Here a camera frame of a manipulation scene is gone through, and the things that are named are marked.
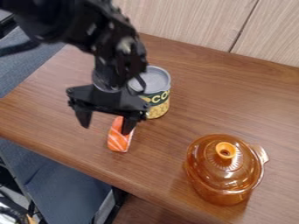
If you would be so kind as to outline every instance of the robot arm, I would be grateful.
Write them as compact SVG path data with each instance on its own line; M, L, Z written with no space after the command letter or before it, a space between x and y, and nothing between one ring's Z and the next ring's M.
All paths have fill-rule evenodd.
M128 134L149 107L127 87L147 66L138 34L111 0L0 0L24 32L44 43L65 42L94 56L94 84L67 89L69 105L81 125L88 128L93 111L124 116L122 133Z

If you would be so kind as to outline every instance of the can label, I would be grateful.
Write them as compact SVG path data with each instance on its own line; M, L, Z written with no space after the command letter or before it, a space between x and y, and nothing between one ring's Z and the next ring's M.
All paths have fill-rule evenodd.
M168 100L168 98L170 97L170 90L161 91L154 94L143 94L141 97L143 98L143 100L148 102L151 107L155 107Z
M141 96L150 105L149 119L158 118L166 114L170 107L170 90Z

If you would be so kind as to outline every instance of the wall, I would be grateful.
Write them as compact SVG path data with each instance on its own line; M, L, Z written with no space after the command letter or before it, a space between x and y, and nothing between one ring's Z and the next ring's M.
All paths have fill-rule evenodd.
M298 0L114 0L139 32L299 66Z

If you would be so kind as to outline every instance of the wooden table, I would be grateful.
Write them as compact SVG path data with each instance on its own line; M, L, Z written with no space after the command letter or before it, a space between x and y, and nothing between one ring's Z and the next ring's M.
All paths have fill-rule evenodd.
M81 128L66 88L91 83L93 58L66 46L0 102L0 135L196 223L298 223L299 69L142 35L172 76L169 113L138 125L129 152L106 146L112 115ZM261 144L270 162L249 202L203 201L182 169L211 133Z

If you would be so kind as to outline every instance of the floor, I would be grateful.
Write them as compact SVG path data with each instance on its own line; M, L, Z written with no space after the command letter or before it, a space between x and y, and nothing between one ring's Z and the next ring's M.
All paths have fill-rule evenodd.
M12 190L6 188L6 187L0 187L0 190L6 193L10 198L13 199L14 202L18 203L20 206L27 208L29 206L29 202L27 198L19 193L13 192ZM94 224L103 224L108 217L110 211L112 210L113 206L115 205L115 200L113 197L112 192L109 193L109 195L106 197L104 202L102 203L101 207L99 208L98 213L95 215ZM39 221L39 218L37 215L34 215L33 218L35 221ZM11 222L8 222L7 220L1 219L0 216L0 224L10 224Z

